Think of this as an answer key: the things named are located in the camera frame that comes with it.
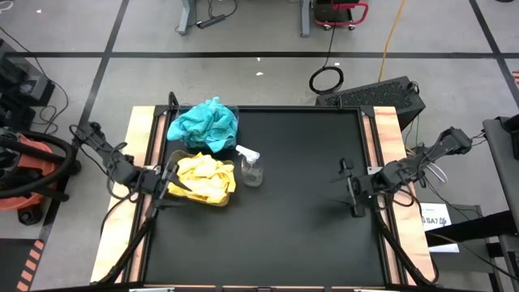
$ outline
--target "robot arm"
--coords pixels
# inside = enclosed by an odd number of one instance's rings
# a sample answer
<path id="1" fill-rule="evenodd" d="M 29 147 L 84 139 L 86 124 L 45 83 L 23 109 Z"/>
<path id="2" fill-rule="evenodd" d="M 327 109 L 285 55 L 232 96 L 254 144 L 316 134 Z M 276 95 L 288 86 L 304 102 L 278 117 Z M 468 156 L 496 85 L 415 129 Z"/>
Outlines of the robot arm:
<path id="1" fill-rule="evenodd" d="M 101 131 L 101 125 L 97 122 L 79 126 L 73 131 L 73 134 L 75 145 L 86 144 L 96 151 L 110 178 L 116 183 L 149 195 L 160 193 L 170 182 L 190 191 L 178 180 L 176 171 L 174 171 L 176 165 L 168 165 L 168 169 L 164 171 L 164 174 L 168 174 L 168 177 L 164 178 L 156 174 L 154 170 L 135 166 L 134 157 L 124 155 L 120 151 L 126 144 L 118 144 L 115 147 L 110 145 L 106 141 L 105 134 Z"/>
<path id="2" fill-rule="evenodd" d="M 346 188 L 353 216 L 365 216 L 364 207 L 360 205 L 363 199 L 381 192 L 394 194 L 423 177 L 423 170 L 429 163 L 446 155 L 465 154 L 471 148 L 472 139 L 462 130 L 450 127 L 440 134 L 433 146 L 424 148 L 414 157 L 389 162 L 376 174 L 354 177 L 350 172 L 346 177 Z M 350 170 L 352 167 L 341 161 L 341 172 L 345 168 Z"/>

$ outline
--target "orange and black striped tape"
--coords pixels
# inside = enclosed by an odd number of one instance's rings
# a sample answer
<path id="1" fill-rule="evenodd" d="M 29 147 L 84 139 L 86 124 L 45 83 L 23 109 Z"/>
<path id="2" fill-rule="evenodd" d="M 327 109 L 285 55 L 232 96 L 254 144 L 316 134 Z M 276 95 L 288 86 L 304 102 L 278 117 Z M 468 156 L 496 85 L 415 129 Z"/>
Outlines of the orange and black striped tape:
<path id="1" fill-rule="evenodd" d="M 18 285 L 16 286 L 18 291 L 29 291 L 31 288 L 32 279 L 36 274 L 36 269 L 40 263 L 44 247 L 45 244 L 41 240 L 36 240 L 34 242 L 34 246 L 29 252 L 29 257 L 27 258 L 27 261 L 25 261 L 24 270 L 22 271 L 22 275 L 20 276 Z"/>
<path id="2" fill-rule="evenodd" d="M 512 76 L 516 80 L 516 83 L 519 84 L 519 71 L 512 72 Z"/>

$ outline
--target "wooden board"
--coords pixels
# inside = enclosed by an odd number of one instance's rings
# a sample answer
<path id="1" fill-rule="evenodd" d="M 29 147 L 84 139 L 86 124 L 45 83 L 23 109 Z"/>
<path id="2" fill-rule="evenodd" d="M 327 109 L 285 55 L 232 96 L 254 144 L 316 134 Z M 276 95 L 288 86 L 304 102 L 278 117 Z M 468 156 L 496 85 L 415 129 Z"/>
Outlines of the wooden board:
<path id="1" fill-rule="evenodd" d="M 374 110 L 384 164 L 406 157 L 395 108 L 382 106 L 375 107 Z M 410 188 L 414 194 L 413 185 L 410 185 Z M 408 195 L 399 192 L 395 194 L 395 200 L 408 204 L 411 199 Z M 418 205 L 413 204 L 411 207 L 402 207 L 398 204 L 393 204 L 393 209 L 397 222 L 398 238 L 402 248 L 422 272 L 423 276 L 430 281 L 433 280 L 435 272 L 432 267 L 431 254 L 427 246 Z M 407 274 L 407 281 L 410 285 L 414 284 L 409 274 Z"/>
<path id="2" fill-rule="evenodd" d="M 135 106 L 131 111 L 125 138 L 125 142 L 128 145 L 122 151 L 135 157 L 135 165 L 144 165 L 154 111 L 155 106 Z M 127 192 L 128 190 L 119 184 L 114 186 L 114 194 L 116 195 L 125 195 Z M 108 209 L 112 208 L 117 202 L 117 199 L 111 198 Z M 91 281 L 102 279 L 127 247 L 134 214 L 135 204 L 125 201 L 106 220 L 97 250 Z"/>
<path id="3" fill-rule="evenodd" d="M 159 163 L 159 156 L 161 151 L 161 144 L 163 139 L 163 134 L 165 130 L 165 115 L 162 114 L 157 123 L 157 134 L 155 135 L 155 142 L 153 143 L 153 153 L 152 153 L 152 165 L 157 165 Z M 149 205 L 152 202 L 152 197 L 150 195 L 146 195 L 144 197 L 143 207 L 144 212 L 140 215 L 140 225 L 144 223 L 146 220 L 146 210 L 148 210 Z M 147 235 L 140 241 L 139 246 L 135 250 L 135 254 L 133 256 L 133 260 L 131 263 L 131 272 L 130 272 L 130 281 L 138 281 L 139 280 L 139 271 L 141 259 L 144 251 L 144 241 L 146 240 Z"/>
<path id="4" fill-rule="evenodd" d="M 377 161 L 376 157 L 376 150 L 375 150 L 375 140 L 373 139 L 373 133 L 371 131 L 371 122 L 370 118 L 365 115 L 362 117 L 362 121 L 364 123 L 364 132 L 366 133 L 366 143 L 367 143 L 367 151 L 369 153 L 370 157 L 370 165 L 371 166 L 379 166 L 379 162 Z M 379 205 L 384 206 L 384 199 L 379 199 Z M 388 224 L 388 215 L 385 211 L 380 212 L 382 215 L 382 218 L 384 219 L 384 222 Z M 389 268 L 389 276 L 391 277 L 391 282 L 393 284 L 400 284 L 400 278 L 398 276 L 398 267 L 397 267 L 397 258 L 395 256 L 395 252 L 389 245 L 387 240 L 384 240 L 385 250 L 386 250 L 386 256 L 388 258 L 388 268 Z"/>

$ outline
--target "wooden table frame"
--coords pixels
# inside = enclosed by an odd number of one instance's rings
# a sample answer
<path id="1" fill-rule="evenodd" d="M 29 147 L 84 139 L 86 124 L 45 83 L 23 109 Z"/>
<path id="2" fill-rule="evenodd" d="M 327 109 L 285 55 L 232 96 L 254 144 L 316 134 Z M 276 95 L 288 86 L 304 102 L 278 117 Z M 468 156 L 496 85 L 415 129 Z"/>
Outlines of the wooden table frame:
<path id="1" fill-rule="evenodd" d="M 370 118 L 367 115 L 362 117 L 371 166 L 378 166 L 381 163 L 387 164 L 390 161 L 405 157 L 405 148 L 396 110 L 393 107 L 375 107 L 373 110 L 374 117 Z M 155 106 L 135 106 L 133 108 L 125 139 L 128 145 L 123 151 L 135 157 L 136 165 L 156 165 L 162 160 L 161 148 L 163 145 L 162 142 L 165 139 L 165 122 L 169 121 L 169 115 L 170 113 L 157 113 Z M 114 186 L 114 193 L 116 195 L 125 195 L 127 189 L 116 184 L 116 186 Z M 404 204 L 410 202 L 409 196 L 404 193 L 396 193 L 395 200 Z M 109 208 L 117 202 L 117 199 L 111 198 Z M 141 196 L 138 204 L 143 204 L 143 207 L 139 209 L 145 210 L 149 206 L 149 203 L 150 197 L 148 195 Z M 143 214 L 135 215 L 137 210 L 136 204 L 126 201 L 120 204 L 109 216 L 105 223 L 103 235 L 101 236 L 91 281 L 98 281 L 112 268 L 127 247 L 131 236 L 133 236 L 138 226 L 144 221 Z M 393 204 L 392 210 L 392 216 L 383 212 L 383 218 L 386 222 L 393 220 L 396 226 L 396 230 L 393 232 L 398 234 L 402 248 L 423 275 L 427 279 L 432 280 L 435 277 L 435 273 L 418 205 L 414 204 L 409 208 L 404 208 L 398 204 Z M 138 281 L 141 278 L 142 275 L 139 275 L 139 273 L 145 252 L 144 240 L 135 251 L 130 272 L 124 273 L 124 279 L 122 275 L 120 275 L 118 281 Z M 403 272 L 392 248 L 387 242 L 385 243 L 385 252 L 391 283 L 405 284 L 405 282 L 407 282 L 413 285 L 414 283 L 410 275 Z"/>

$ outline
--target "coiled black cable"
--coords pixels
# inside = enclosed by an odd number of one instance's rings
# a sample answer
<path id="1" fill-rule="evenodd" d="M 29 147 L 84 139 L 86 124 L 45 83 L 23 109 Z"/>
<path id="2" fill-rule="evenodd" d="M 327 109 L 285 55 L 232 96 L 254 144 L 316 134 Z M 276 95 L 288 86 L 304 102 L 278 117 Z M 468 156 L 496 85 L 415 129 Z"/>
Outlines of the coiled black cable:
<path id="1" fill-rule="evenodd" d="M 308 81 L 308 85 L 310 85 L 311 91 L 313 91 L 319 95 L 334 93 L 335 91 L 339 90 L 342 87 L 342 84 L 344 83 L 344 73 L 342 72 L 341 68 L 333 67 L 333 66 L 326 66 L 326 65 L 328 65 L 328 60 L 330 59 L 330 53 L 332 52 L 332 44 L 333 44 L 333 38 L 335 37 L 335 28 L 337 27 L 337 17 L 338 16 L 339 16 L 339 9 L 337 9 L 336 22 L 333 24 L 332 39 L 330 39 L 330 46 L 328 47 L 328 54 L 326 55 L 326 61 L 324 62 L 323 67 L 320 68 L 318 71 L 316 71 L 310 77 L 310 80 Z M 329 89 L 319 90 L 319 89 L 315 88 L 315 86 L 314 86 L 315 77 L 317 77 L 317 75 L 319 75 L 325 71 L 337 72 L 337 74 L 339 75 L 339 82 L 337 82 L 337 84 L 335 84 L 333 87 L 331 87 Z"/>

